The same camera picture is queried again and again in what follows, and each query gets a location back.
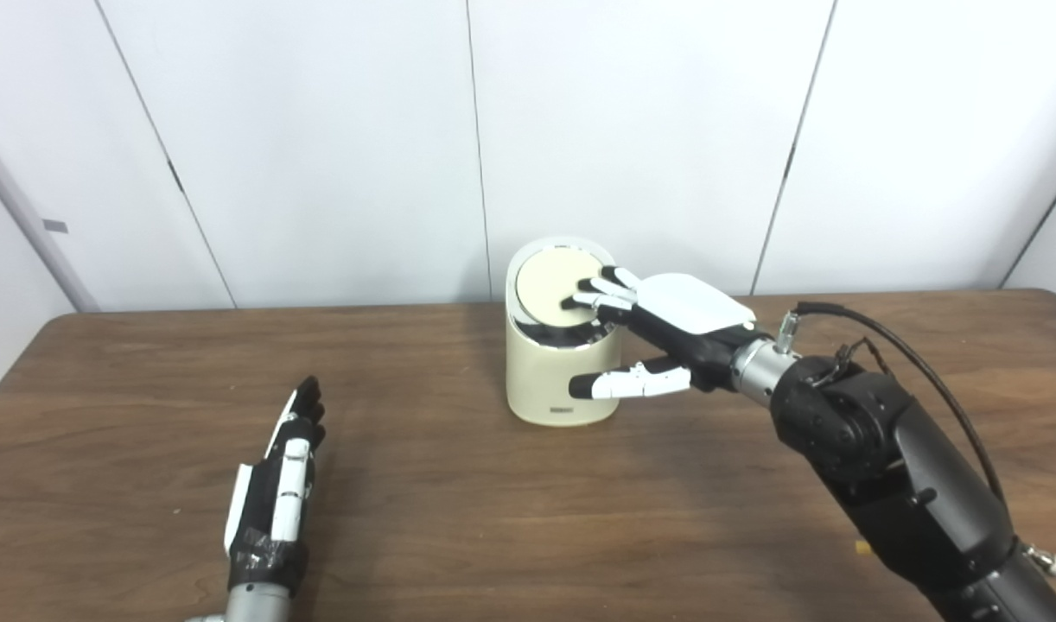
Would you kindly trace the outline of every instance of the white robotic hand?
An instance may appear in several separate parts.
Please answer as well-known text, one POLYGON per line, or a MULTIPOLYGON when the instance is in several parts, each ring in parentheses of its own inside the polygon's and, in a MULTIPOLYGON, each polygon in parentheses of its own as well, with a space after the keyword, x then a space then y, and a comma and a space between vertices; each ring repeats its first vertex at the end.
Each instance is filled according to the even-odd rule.
POLYGON ((228 553, 226 622, 284 622, 306 574, 309 550, 302 521, 314 486, 314 452, 324 439, 317 378, 290 394, 267 452, 241 465, 225 526, 228 553))
POLYGON ((690 275, 656 275, 639 280, 614 265, 584 279, 564 308, 584 306, 603 321, 628 326, 666 357, 630 369, 587 374, 570 381, 571 397, 607 399, 662 395, 697 387, 732 389, 730 364, 741 345, 760 338, 754 313, 732 297, 690 275))

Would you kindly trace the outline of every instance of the cable connector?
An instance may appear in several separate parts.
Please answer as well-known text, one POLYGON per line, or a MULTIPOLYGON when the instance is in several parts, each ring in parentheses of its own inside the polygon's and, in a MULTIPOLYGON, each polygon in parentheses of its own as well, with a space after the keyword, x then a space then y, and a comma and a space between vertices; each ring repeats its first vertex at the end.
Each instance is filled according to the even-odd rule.
POLYGON ((1020 551, 1046 576, 1056 577, 1056 553, 1035 548, 1031 544, 1022 544, 1020 551))
POLYGON ((777 341, 773 342, 773 351, 777 354, 790 354, 793 351, 793 338, 797 336, 797 324, 800 316, 790 310, 781 319, 781 329, 777 332, 777 341))

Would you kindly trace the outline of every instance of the black robotic arm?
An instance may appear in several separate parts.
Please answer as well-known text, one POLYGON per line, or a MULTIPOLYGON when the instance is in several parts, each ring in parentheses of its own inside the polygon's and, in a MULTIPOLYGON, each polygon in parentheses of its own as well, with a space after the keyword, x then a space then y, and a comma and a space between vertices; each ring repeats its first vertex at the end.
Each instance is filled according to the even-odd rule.
POLYGON ((852 361, 856 346, 802 357, 792 351, 799 315, 787 316, 773 338, 749 308, 689 276, 641 281, 609 267, 579 288, 564 306, 593 307, 665 357, 571 378, 572 396, 687 385, 741 393, 770 410, 777 437, 809 461, 881 562, 944 620, 1056 622, 1056 591, 1037 567, 1053 571, 1056 557, 1040 558, 1017 539, 992 468, 986 485, 887 369, 852 361))

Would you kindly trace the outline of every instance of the robot finger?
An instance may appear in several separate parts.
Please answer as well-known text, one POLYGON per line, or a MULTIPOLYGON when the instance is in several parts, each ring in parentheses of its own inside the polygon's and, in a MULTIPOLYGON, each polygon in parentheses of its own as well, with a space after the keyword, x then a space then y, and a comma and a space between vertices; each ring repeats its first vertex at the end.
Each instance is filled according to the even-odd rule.
POLYGON ((320 448, 321 441, 324 440, 324 434, 326 434, 326 432, 324 432, 324 426, 319 425, 314 429, 314 437, 312 437, 312 440, 309 441, 310 445, 314 446, 314 452, 320 448))
POLYGON ((279 427, 279 433, 275 436, 275 445, 271 446, 267 457, 274 458, 283 455, 284 446, 294 438, 300 438, 309 442, 309 445, 314 445, 318 440, 318 430, 323 430, 323 426, 314 425, 314 422, 304 417, 295 417, 291 420, 283 421, 283 425, 279 427))
POLYGON ((304 438, 290 438, 283 449, 279 469, 279 488, 275 491, 270 539, 279 543, 295 543, 302 528, 302 508, 310 479, 312 445, 304 438))
POLYGON ((611 399, 617 397, 652 397, 690 389, 690 370, 674 358, 653 358, 600 374, 584 374, 570 378, 570 396, 578 399, 611 399))
POLYGON ((320 383, 317 381, 317 377, 303 379, 302 384, 299 384, 296 391, 293 412, 299 417, 312 418, 314 422, 317 422, 324 414, 324 407, 320 406, 320 383))
POLYGON ((635 291, 631 291, 627 287, 618 286, 618 284, 600 277, 578 281, 578 288, 579 290, 587 294, 603 294, 614 298, 619 298, 631 304, 635 304, 636 301, 635 291))
POLYGON ((570 298, 563 299, 560 303, 563 308, 593 308, 593 310, 599 312, 603 307, 619 308, 622 312, 630 312, 631 303, 622 298, 616 296, 608 296, 606 294, 591 294, 591 293, 581 293, 571 296, 570 298))
POLYGON ((631 288, 631 290, 635 290, 640 284, 640 280, 628 268, 618 268, 616 265, 606 265, 606 267, 601 268, 601 276, 618 286, 631 288))

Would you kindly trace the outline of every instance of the wooden table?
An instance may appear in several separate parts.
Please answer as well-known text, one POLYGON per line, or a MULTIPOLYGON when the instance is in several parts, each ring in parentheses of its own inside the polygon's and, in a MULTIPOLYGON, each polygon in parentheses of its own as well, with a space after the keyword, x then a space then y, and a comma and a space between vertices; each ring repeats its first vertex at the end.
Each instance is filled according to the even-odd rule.
MULTIPOLYGON (((824 299, 935 364, 974 414, 1019 532, 1056 550, 1056 297, 824 299)), ((744 303, 777 325, 793 300, 744 303)), ((497 304, 51 322, 0 384, 0 620, 223 609, 235 465, 262 452, 308 373, 329 436, 295 620, 935 619, 855 553, 759 407, 694 392, 624 402, 586 429, 535 428, 507 409, 503 331, 497 304)), ((809 319, 797 350, 856 335, 809 319)), ((959 439, 926 382, 888 358, 959 439)))

